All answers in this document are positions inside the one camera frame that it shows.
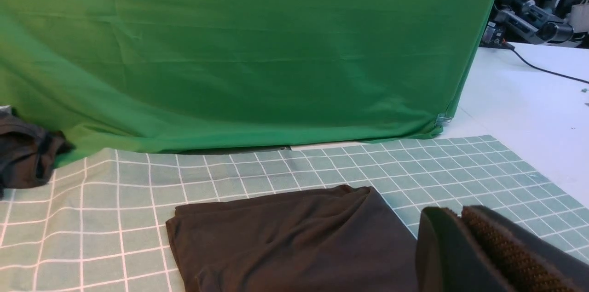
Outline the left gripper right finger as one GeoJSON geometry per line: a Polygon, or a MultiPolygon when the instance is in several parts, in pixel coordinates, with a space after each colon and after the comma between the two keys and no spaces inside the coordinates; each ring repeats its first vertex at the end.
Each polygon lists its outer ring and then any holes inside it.
{"type": "Polygon", "coordinates": [[[586,292],[587,263],[485,206],[465,206],[462,220],[486,256],[518,292],[586,292]]]}

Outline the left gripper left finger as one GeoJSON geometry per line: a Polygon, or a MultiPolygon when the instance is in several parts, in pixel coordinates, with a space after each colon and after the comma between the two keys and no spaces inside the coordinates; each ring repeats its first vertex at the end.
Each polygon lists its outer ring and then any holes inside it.
{"type": "Polygon", "coordinates": [[[514,292],[465,223],[448,208],[421,211],[415,252],[419,292],[514,292]]]}

